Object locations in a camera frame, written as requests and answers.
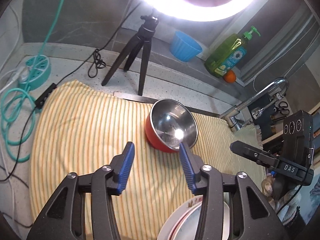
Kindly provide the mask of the red steel bowl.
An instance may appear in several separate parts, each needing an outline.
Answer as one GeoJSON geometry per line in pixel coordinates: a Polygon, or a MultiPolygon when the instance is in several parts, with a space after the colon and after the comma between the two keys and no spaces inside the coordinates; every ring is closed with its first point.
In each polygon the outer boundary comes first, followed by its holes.
{"type": "Polygon", "coordinates": [[[175,153],[182,142],[192,148],[197,143],[199,130],[195,118],[184,105],[172,99],[161,99],[148,113],[145,135],[153,148],[175,153]]]}

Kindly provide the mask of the floral plate pink flowers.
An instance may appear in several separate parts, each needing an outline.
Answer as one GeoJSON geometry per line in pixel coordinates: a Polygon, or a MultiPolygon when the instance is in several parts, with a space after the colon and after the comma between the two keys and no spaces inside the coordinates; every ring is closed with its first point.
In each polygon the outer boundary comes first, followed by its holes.
{"type": "Polygon", "coordinates": [[[179,206],[162,226],[157,240],[172,239],[172,235],[180,221],[195,207],[202,203],[203,196],[195,196],[179,206]]]}

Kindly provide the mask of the chrome kitchen faucet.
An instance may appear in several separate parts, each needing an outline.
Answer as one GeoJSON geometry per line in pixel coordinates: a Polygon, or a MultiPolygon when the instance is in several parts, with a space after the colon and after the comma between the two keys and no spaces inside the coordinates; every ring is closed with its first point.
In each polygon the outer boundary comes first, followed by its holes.
{"type": "Polygon", "coordinates": [[[265,95],[270,96],[269,103],[267,103],[263,107],[256,107],[251,111],[251,116],[254,120],[260,118],[263,112],[268,109],[268,107],[274,105],[277,101],[280,101],[286,94],[286,91],[289,87],[289,81],[285,77],[279,77],[269,83],[265,88],[257,92],[254,96],[245,100],[244,102],[231,107],[229,110],[225,111],[219,118],[225,120],[231,129],[232,132],[236,132],[240,130],[243,126],[245,126],[245,122],[238,120],[236,116],[240,114],[240,112],[251,105],[252,103],[259,100],[261,97],[265,95]]]}

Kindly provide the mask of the gloved right hand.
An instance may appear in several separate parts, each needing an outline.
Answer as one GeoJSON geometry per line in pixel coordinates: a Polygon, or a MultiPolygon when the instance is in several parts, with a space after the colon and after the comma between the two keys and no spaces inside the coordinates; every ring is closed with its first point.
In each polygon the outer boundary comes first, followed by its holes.
{"type": "Polygon", "coordinates": [[[261,187],[262,193],[278,215],[292,215],[297,212],[301,201],[301,194],[298,192],[299,185],[287,183],[284,177],[277,178],[268,173],[261,182],[261,187]]]}

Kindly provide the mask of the black scissors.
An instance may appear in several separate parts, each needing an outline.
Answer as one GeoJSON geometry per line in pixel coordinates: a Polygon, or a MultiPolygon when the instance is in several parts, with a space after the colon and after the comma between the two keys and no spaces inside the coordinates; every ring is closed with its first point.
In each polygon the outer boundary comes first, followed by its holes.
{"type": "Polygon", "coordinates": [[[290,114],[289,104],[286,101],[281,101],[274,108],[274,111],[282,116],[288,116],[290,114]]]}

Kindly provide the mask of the yellow striped cloth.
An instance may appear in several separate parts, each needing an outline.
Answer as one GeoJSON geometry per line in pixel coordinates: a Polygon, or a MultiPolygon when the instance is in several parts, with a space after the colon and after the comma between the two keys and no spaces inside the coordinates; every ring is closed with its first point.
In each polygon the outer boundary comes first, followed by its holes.
{"type": "Polygon", "coordinates": [[[121,154],[135,158],[125,191],[113,198],[123,237],[156,239],[170,215],[192,198],[177,153],[150,146],[145,121],[150,104],[99,92],[71,81],[55,89],[41,111],[30,159],[30,202],[37,217],[69,172],[92,173],[121,154]]]}

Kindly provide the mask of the orange fruit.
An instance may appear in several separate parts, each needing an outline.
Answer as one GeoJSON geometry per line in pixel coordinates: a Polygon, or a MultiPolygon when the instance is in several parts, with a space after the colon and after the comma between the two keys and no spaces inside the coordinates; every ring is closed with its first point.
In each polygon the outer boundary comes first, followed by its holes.
{"type": "Polygon", "coordinates": [[[223,79],[227,83],[234,83],[236,81],[236,74],[232,70],[229,70],[224,76],[223,79]]]}

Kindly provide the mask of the green dish soap bottle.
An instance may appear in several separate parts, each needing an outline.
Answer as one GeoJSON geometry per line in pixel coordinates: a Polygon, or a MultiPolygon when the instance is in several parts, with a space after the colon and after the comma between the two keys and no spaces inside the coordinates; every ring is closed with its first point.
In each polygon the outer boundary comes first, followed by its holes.
{"type": "Polygon", "coordinates": [[[206,70],[215,77],[223,77],[246,55],[247,44],[253,33],[261,36],[257,28],[251,26],[250,31],[242,35],[232,34],[227,37],[204,62],[206,70]]]}

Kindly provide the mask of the blue fluted bowl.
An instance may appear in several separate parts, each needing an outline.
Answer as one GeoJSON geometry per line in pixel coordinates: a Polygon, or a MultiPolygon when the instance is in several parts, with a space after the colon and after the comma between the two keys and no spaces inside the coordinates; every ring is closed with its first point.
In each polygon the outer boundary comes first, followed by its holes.
{"type": "Polygon", "coordinates": [[[170,52],[183,62],[188,62],[203,51],[202,47],[189,35],[176,31],[170,44],[170,52]]]}

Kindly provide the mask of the teal round power strip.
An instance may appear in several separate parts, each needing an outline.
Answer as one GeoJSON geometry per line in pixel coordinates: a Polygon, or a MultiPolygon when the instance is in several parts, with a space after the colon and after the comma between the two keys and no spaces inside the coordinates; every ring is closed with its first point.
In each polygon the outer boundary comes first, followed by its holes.
{"type": "Polygon", "coordinates": [[[41,87],[50,76],[51,64],[46,55],[33,56],[25,62],[26,69],[18,78],[18,87],[27,91],[41,87]]]}

